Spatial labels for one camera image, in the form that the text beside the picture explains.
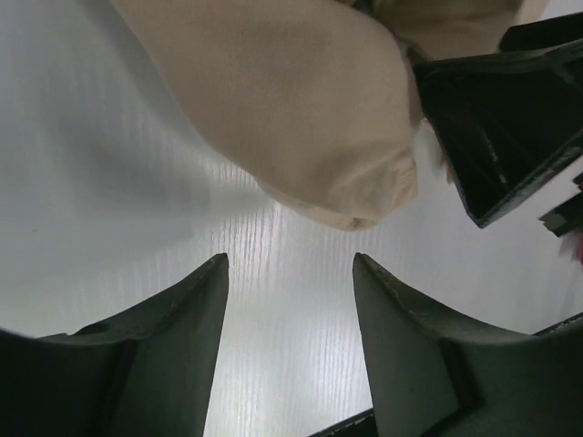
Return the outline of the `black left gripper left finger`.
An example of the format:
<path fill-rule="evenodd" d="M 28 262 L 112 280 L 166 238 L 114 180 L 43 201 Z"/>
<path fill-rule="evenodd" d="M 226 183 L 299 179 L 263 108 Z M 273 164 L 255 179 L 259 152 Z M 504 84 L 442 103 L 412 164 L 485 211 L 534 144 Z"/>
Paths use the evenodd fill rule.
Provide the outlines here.
<path fill-rule="evenodd" d="M 4 436 L 201 436 L 229 293 L 219 254 L 73 334 L 1 334 Z"/>

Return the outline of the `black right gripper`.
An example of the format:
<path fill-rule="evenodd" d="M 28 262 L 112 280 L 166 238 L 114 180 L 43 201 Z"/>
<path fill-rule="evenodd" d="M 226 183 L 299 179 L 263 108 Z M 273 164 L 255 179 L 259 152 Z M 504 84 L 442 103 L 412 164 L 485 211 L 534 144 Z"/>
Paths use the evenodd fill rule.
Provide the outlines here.
<path fill-rule="evenodd" d="M 582 154 L 582 13 L 510 27 L 502 53 L 419 64 L 414 77 L 470 219 L 481 229 Z M 582 263 L 577 195 L 539 220 Z"/>

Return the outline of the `beige t shirt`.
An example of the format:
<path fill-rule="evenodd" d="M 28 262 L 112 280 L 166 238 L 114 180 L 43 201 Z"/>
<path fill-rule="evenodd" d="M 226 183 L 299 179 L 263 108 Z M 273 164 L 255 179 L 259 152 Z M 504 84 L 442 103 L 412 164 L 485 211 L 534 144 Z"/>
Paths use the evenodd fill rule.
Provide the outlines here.
<path fill-rule="evenodd" d="M 271 197 L 340 230 L 414 199 L 411 63 L 494 53 L 543 1 L 116 1 L 204 140 Z"/>

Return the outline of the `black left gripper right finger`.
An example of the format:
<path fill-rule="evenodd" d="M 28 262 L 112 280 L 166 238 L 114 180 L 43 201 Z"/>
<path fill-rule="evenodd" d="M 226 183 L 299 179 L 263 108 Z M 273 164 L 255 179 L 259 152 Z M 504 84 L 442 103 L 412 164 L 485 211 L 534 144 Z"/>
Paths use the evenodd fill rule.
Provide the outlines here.
<path fill-rule="evenodd" d="M 582 318 L 505 330 L 406 285 L 372 258 L 353 287 L 382 436 L 579 436 Z"/>

